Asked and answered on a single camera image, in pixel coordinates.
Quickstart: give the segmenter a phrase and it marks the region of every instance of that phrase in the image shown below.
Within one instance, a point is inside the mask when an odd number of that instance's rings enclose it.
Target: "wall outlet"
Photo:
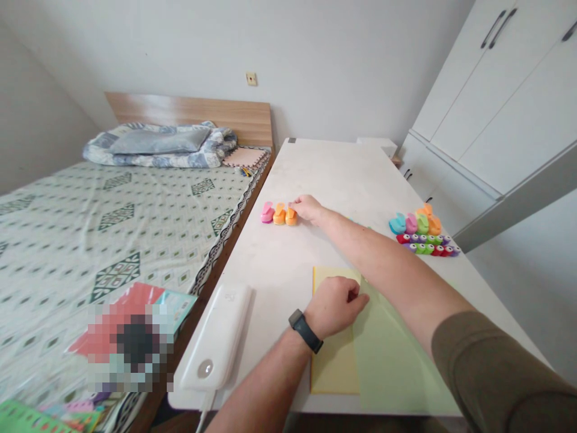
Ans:
[[[246,83],[248,85],[257,85],[257,74],[255,72],[247,72]]]

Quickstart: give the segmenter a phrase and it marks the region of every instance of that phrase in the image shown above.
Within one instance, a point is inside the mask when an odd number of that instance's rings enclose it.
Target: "right hand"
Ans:
[[[319,284],[305,310],[305,320],[320,340],[354,323],[369,301],[359,290],[359,283],[345,277],[329,277]]]
[[[319,225],[322,214],[327,211],[312,195],[300,195],[295,201],[288,204],[301,218]]]

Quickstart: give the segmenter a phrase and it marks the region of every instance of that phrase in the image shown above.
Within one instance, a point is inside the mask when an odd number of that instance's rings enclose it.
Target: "sleeve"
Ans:
[[[433,359],[475,432],[577,432],[577,389],[479,312],[435,330]]]

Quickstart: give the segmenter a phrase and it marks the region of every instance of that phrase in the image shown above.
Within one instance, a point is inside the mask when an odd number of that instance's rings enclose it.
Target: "white box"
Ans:
[[[380,146],[380,148],[386,153],[389,158],[392,158],[397,151],[397,145],[394,144],[389,138],[379,138],[379,137],[359,137],[356,139],[358,144],[368,144],[371,146]]]

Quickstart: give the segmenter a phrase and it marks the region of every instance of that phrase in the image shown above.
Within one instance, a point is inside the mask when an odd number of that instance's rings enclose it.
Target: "left hand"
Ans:
[[[366,293],[359,295],[359,288],[359,283],[345,277],[322,281],[305,310],[305,320],[320,340],[354,323],[369,301]]]

